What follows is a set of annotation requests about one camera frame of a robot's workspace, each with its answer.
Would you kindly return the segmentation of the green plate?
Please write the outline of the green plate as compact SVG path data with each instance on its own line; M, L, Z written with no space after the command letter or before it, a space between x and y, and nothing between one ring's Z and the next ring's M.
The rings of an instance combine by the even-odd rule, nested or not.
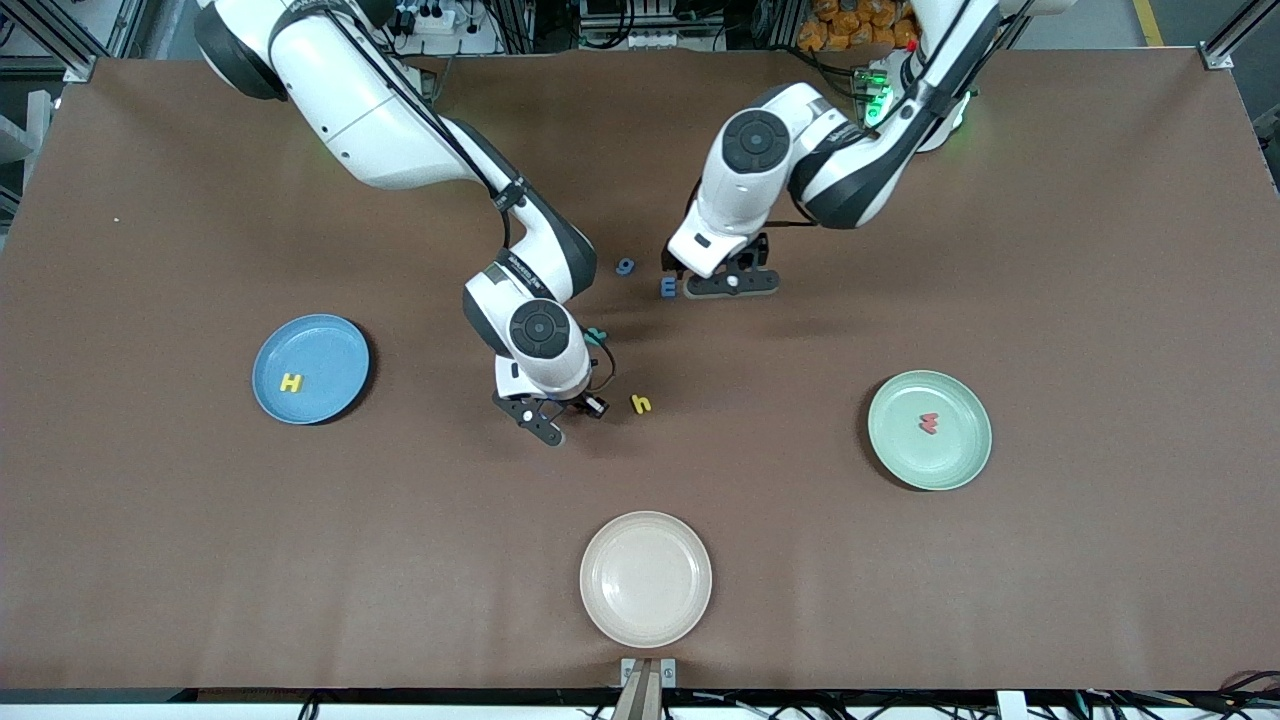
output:
M938 413L934 436L919 428L924 413ZM867 414L872 450L899 480L929 492L957 489L986 468L993 432L986 407L959 379L932 370L890 377Z

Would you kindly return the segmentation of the beige plate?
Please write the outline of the beige plate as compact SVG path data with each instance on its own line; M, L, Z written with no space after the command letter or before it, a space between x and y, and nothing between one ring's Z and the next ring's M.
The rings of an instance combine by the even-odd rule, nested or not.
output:
M612 641L657 650L685 638L704 618L714 588L710 553L684 520L626 512L588 542L579 569L582 606Z

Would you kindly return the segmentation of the aluminium frame profile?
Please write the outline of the aluminium frame profile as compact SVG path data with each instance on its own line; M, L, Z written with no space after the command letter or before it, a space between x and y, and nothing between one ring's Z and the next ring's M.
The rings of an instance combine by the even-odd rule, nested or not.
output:
M1198 53L1204 68L1207 70L1231 69L1234 67L1233 53L1275 12L1280 12L1280 0L1244 0L1208 40L1198 44Z
M148 0L0 0L13 36L0 44L4 70L63 70L86 82L96 60L125 58Z

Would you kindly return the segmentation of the brown table mat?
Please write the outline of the brown table mat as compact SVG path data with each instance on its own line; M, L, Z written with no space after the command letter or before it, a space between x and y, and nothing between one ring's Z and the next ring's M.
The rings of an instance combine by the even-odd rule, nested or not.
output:
M0 685L604 685L627 650L579 564L645 509L712 556L666 650L689 685L1280 669L1280 196L1233 78L1189 49L1005 53L873 222L771 236L776 293L662 299L716 132L796 79L753 54L453 65L443 110L600 256L573 314L617 355L611 410L549 448L492 405L461 310L500 246L484 190L372 190L201 61L100 63L0 254ZM278 421L253 360L320 313L370 379ZM957 489L872 450L910 370L989 416Z

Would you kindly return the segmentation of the white power strip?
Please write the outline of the white power strip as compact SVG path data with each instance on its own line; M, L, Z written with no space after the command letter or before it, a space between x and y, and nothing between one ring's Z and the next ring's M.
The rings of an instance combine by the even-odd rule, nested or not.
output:
M393 37L452 36L466 18L456 0L401 0L385 23Z

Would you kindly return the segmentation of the electronics rack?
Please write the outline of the electronics rack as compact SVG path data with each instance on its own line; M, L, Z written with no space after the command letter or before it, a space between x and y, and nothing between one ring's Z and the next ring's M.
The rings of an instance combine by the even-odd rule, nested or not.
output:
M570 28L596 50L710 51L730 0L572 0Z

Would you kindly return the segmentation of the blue plate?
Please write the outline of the blue plate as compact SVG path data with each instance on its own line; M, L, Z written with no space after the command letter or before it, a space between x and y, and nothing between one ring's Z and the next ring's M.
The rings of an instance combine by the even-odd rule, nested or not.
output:
M364 332L343 316L310 314L275 329L253 360L250 387L269 416L291 425L329 421L364 392L372 351ZM298 393L279 391L283 373L303 375Z

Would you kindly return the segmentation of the orange snack bags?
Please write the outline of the orange snack bags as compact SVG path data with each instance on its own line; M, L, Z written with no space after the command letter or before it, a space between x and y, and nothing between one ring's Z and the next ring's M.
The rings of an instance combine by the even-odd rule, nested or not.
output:
M804 53L884 45L914 50L920 26L909 0L808 0L796 46Z

